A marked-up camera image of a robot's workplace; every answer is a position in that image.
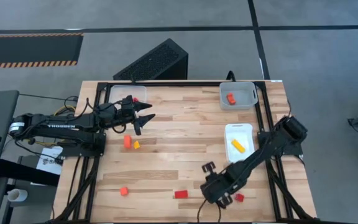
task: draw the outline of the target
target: concrete floor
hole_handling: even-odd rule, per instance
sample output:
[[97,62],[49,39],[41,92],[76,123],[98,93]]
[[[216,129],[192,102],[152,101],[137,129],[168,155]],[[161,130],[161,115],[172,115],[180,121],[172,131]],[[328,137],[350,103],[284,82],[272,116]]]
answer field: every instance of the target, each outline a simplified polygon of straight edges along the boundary
[[[358,1],[254,0],[260,26],[358,25]],[[0,0],[0,29],[250,26],[245,0]],[[262,31],[271,79],[284,81],[303,144],[318,216],[358,223],[358,30]],[[85,34],[74,67],[0,69],[0,90],[68,97],[83,80],[110,80],[167,38],[189,53],[189,79],[261,79],[252,31]],[[53,113],[55,100],[21,96],[16,115]],[[3,158],[26,154],[8,146]],[[12,223],[45,221],[50,206],[15,208]]]

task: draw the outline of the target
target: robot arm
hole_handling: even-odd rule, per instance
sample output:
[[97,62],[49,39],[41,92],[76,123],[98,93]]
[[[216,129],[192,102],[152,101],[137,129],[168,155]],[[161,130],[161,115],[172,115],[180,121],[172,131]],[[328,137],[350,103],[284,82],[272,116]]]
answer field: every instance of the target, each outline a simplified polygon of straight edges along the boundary
[[63,148],[61,156],[102,156],[106,135],[100,133],[102,129],[123,126],[132,123],[136,135],[141,135],[140,129],[150,121],[155,114],[136,116],[135,112],[152,107],[147,103],[133,101],[132,96],[115,103],[104,103],[92,108],[90,114],[81,114],[77,117],[48,116],[43,114],[23,114],[14,118],[9,135],[16,141],[34,139],[36,136],[59,138],[64,141],[58,145]]
[[226,208],[232,203],[230,195],[237,192],[247,183],[253,169],[260,163],[282,152],[284,147],[291,144],[300,144],[306,138],[307,129],[294,117],[282,118],[271,130],[261,148],[251,154],[246,160],[227,166],[222,172],[213,171],[213,162],[205,164],[203,171],[209,173],[206,182],[200,189],[209,203],[217,203],[221,208]]

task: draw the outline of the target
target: gray plastic bin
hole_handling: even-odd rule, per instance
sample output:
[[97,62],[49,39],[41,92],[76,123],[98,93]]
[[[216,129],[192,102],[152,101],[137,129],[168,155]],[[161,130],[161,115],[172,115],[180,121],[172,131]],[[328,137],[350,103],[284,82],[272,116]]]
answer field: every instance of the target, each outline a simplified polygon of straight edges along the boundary
[[[258,102],[256,87],[252,82],[223,82],[219,85],[219,92],[222,110],[246,110]],[[233,93],[236,104],[229,104],[228,93]]]

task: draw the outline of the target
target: hazard tape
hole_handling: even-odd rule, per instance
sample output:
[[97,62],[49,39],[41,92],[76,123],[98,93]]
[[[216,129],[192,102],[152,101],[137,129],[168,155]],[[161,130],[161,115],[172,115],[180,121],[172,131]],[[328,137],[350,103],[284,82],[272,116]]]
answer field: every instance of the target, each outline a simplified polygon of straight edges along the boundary
[[0,63],[0,68],[34,68],[52,66],[73,66],[77,61],[51,61],[51,62],[12,62]]
[[71,36],[71,35],[81,35],[84,36],[84,33],[64,33],[64,34],[1,34],[0,38],[3,37],[61,37],[61,36]]

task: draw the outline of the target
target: wooden table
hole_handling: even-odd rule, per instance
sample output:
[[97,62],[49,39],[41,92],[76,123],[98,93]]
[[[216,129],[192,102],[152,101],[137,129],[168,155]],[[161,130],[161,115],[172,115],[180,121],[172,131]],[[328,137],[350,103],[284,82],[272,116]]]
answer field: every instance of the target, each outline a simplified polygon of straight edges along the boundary
[[[96,81],[83,82],[77,114],[83,110],[86,98],[93,104],[97,84]],[[266,81],[266,86],[273,121],[277,122],[289,110],[284,86],[282,82],[270,81]],[[266,128],[267,119],[260,93],[259,101]],[[227,164],[225,125],[250,123],[255,149],[259,148],[255,109],[222,111],[219,107],[219,87],[147,87],[147,102],[153,107],[145,114],[155,113],[156,117],[143,128],[141,136],[136,136],[130,126],[125,133],[140,142],[140,149],[124,149],[124,135],[106,131],[108,140],[99,165],[92,222],[196,222],[197,211],[204,200],[199,188],[205,178],[201,166],[214,161],[219,172]],[[305,211],[315,217],[305,168],[293,156],[283,156],[282,161],[289,191]],[[57,215],[66,207],[75,162],[76,158],[64,162],[54,203]],[[80,178],[81,163],[76,184]],[[128,187],[128,196],[120,195],[121,187]],[[189,198],[174,199],[176,190],[188,190]],[[281,213],[285,217],[282,195],[277,191]],[[244,202],[234,202],[222,210],[222,222],[266,222],[275,219],[264,163],[252,172],[240,192],[246,197]],[[85,214],[86,198],[87,195],[81,204],[80,218]],[[216,222],[217,206],[206,203],[200,220]]]

